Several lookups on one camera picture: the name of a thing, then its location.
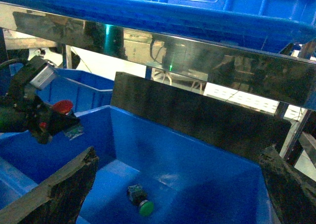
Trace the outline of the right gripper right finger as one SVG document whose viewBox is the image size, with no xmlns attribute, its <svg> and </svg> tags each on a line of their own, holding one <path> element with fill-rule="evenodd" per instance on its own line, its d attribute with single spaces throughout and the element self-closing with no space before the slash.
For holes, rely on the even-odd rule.
<svg viewBox="0 0 316 224">
<path fill-rule="evenodd" d="M 316 222 L 316 182 L 288 164 L 272 146 L 258 158 L 275 213 L 282 224 Z"/>
</svg>

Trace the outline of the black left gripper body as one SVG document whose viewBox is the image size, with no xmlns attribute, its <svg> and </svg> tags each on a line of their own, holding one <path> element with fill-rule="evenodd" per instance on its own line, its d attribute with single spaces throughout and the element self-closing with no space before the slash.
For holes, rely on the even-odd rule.
<svg viewBox="0 0 316 224">
<path fill-rule="evenodd" d="M 29 61 L 24 58 L 16 58 L 1 63 L 0 68 L 8 68 L 12 64 Z M 19 111 L 12 104 L 0 97 L 0 131 L 1 133 L 22 133 L 29 131 L 39 144 L 47 144 L 56 134 L 53 129 L 53 110 L 44 104 L 36 106 L 33 110 Z"/>
</svg>

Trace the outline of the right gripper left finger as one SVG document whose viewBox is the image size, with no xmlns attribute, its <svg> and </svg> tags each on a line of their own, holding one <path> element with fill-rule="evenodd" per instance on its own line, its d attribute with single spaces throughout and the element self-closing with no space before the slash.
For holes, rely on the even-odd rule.
<svg viewBox="0 0 316 224">
<path fill-rule="evenodd" d="M 99 157 L 87 148 L 0 211 L 2 224 L 74 224 L 94 184 Z"/>
</svg>

